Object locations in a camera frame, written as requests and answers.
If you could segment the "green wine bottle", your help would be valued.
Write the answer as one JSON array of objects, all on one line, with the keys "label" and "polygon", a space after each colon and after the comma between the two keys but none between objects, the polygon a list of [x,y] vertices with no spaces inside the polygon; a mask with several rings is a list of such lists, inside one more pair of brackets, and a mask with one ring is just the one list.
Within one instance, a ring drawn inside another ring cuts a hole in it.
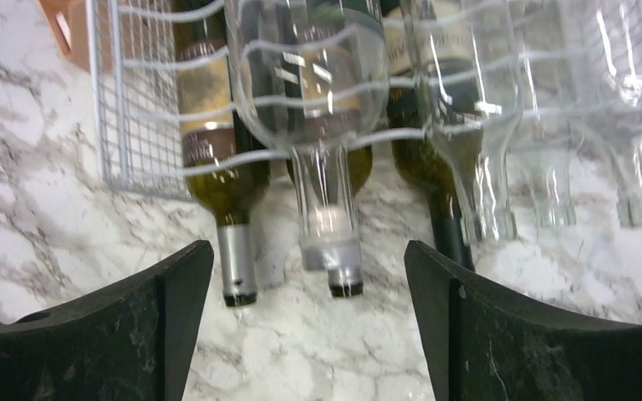
[{"label": "green wine bottle", "polygon": [[[202,20],[175,23],[173,33],[178,62],[212,56],[227,43],[222,11]],[[176,82],[180,114],[214,111],[232,100],[226,58],[179,70]],[[182,121],[180,129],[185,167],[221,162],[262,147],[234,112]],[[242,307],[257,300],[250,215],[269,180],[270,164],[266,160],[186,178],[191,195],[216,220],[222,296],[228,307]]]},{"label": "green wine bottle", "polygon": [[[413,89],[392,88],[386,113],[391,129],[421,127]],[[426,140],[394,140],[391,146],[400,176],[426,199],[435,249],[474,271],[471,248],[462,235],[461,210],[450,166]]]},{"label": "green wine bottle", "polygon": [[303,266],[326,272],[333,297],[354,297],[363,277],[352,179],[372,159],[348,147],[374,129],[387,97],[380,5],[298,1],[288,11],[283,66],[296,76],[285,89]]}]

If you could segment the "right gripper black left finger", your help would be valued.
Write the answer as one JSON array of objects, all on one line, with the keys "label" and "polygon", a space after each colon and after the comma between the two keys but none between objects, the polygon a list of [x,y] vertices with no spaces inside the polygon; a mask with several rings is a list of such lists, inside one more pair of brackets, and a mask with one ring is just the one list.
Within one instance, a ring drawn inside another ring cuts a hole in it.
[{"label": "right gripper black left finger", "polygon": [[0,400],[180,400],[211,280],[208,241],[0,323]]}]

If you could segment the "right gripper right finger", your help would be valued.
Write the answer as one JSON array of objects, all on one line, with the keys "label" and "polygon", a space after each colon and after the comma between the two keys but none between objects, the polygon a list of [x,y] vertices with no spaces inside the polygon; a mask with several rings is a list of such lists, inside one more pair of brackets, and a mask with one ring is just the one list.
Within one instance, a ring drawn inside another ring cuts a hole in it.
[{"label": "right gripper right finger", "polygon": [[642,325],[570,312],[421,241],[405,270],[439,400],[642,400]]}]

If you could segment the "clear glass bottle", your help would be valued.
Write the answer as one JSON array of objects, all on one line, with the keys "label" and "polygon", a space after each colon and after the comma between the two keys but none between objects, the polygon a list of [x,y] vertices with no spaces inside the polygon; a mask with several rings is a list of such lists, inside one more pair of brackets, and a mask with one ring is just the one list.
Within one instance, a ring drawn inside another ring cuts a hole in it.
[{"label": "clear glass bottle", "polygon": [[265,146],[291,156],[305,269],[358,269],[346,154],[388,97],[379,3],[228,1],[224,12],[237,111]]},{"label": "clear glass bottle", "polygon": [[612,164],[621,226],[642,227],[642,1],[580,1],[585,122]]},{"label": "clear glass bottle", "polygon": [[517,157],[540,227],[576,223],[569,178],[582,139],[570,117],[577,106],[564,42],[559,1],[511,1],[509,10],[520,61],[523,115],[511,152]]},{"label": "clear glass bottle", "polygon": [[452,169],[466,241],[517,236],[506,156],[522,86],[505,1],[403,1],[420,116]]}]

